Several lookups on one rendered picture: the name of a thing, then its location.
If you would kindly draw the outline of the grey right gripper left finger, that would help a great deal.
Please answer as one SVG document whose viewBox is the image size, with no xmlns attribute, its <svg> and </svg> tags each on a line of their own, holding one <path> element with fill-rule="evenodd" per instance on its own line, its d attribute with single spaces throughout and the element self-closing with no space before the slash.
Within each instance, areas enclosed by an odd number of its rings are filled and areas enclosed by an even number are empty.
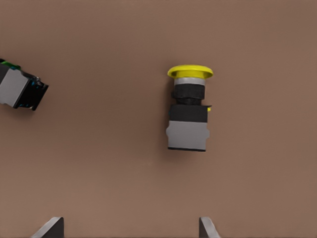
<svg viewBox="0 0 317 238">
<path fill-rule="evenodd" d="M 30 238 L 64 238 L 64 218 L 52 217 Z"/>
</svg>

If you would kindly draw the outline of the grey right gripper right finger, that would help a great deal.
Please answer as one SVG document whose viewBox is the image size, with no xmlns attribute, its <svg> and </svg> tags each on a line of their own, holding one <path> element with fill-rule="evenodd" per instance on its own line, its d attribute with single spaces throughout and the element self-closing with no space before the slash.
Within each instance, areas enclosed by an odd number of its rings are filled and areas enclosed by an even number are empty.
<svg viewBox="0 0 317 238">
<path fill-rule="evenodd" d="M 199 218 L 199 238 L 221 238 L 209 217 Z"/>
</svg>

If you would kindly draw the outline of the yellow push button switch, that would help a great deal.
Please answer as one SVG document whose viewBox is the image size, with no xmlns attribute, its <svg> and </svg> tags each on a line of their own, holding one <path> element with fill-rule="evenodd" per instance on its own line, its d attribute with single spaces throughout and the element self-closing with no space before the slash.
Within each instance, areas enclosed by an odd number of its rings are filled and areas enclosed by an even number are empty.
<svg viewBox="0 0 317 238">
<path fill-rule="evenodd" d="M 213 76 L 213 71 L 188 64 L 172 67 L 167 74 L 174 80 L 172 98 L 176 101 L 169 109 L 168 149 L 205 152 L 211 106 L 202 105 L 202 100 L 206 79 Z"/>
</svg>

